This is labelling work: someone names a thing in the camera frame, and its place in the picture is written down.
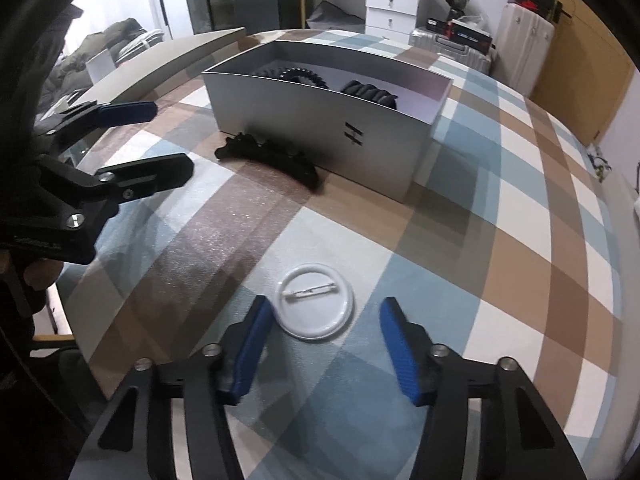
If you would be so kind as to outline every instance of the open box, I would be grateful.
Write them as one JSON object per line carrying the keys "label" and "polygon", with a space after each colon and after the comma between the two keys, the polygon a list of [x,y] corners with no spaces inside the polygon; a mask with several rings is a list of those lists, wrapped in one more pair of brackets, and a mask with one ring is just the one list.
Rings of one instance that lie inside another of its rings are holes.
{"label": "open box", "polygon": [[[252,73],[307,68],[329,90]],[[426,69],[332,44],[275,40],[202,74],[222,132],[273,139],[317,166],[402,202],[451,80]],[[340,93],[351,80],[398,96],[398,110]]]}

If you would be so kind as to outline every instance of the desk leg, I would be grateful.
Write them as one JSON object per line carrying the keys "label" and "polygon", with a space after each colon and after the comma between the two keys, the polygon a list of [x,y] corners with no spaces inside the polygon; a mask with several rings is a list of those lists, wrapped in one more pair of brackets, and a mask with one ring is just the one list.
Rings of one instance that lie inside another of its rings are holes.
{"label": "desk leg", "polygon": [[306,0],[300,0],[300,28],[306,28]]}

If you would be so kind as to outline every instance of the drawer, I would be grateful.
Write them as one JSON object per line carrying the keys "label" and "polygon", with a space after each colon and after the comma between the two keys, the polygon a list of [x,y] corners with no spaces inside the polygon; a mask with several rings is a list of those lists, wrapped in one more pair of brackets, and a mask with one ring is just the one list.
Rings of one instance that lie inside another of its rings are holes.
{"label": "drawer", "polygon": [[415,28],[415,16],[393,10],[367,7],[366,25],[402,32],[403,34],[411,34]]}
{"label": "drawer", "polygon": [[394,10],[395,12],[417,16],[419,3],[420,0],[367,0],[367,7]]}
{"label": "drawer", "polygon": [[377,38],[385,38],[385,40],[397,41],[398,43],[409,44],[409,35],[394,30],[385,30],[384,28],[365,27],[365,33]]}

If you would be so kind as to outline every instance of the curtain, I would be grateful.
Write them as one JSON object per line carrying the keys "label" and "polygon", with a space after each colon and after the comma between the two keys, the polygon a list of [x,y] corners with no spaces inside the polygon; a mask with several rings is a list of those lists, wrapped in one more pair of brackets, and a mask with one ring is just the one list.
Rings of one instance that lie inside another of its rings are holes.
{"label": "curtain", "polygon": [[94,32],[101,32],[111,23],[135,18],[146,30],[159,28],[154,23],[149,0],[74,0],[84,14],[73,20],[65,37],[65,54],[71,54],[82,40]]}

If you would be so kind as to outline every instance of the plaid tablecloth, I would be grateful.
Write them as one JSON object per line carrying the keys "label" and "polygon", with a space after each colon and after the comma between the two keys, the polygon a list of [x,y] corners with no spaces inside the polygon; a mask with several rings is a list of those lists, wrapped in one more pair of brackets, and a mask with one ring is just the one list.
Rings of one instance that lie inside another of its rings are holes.
{"label": "plaid tablecloth", "polygon": [[60,291],[109,393],[135,359],[215,342],[256,294],[305,262],[353,286],[348,329],[320,344],[274,329],[251,392],[227,413],[245,475],[406,478],[424,423],[398,388],[378,313],[395,296],[434,341],[466,358],[515,357],[583,463],[616,383],[620,279],[607,206],[582,146],[558,120],[488,76],[419,48],[348,32],[248,37],[356,48],[453,79],[407,202],[334,174],[311,194],[223,144],[199,78],[158,99],[151,123],[110,130],[81,167],[186,152],[183,189],[122,207],[88,267]]}

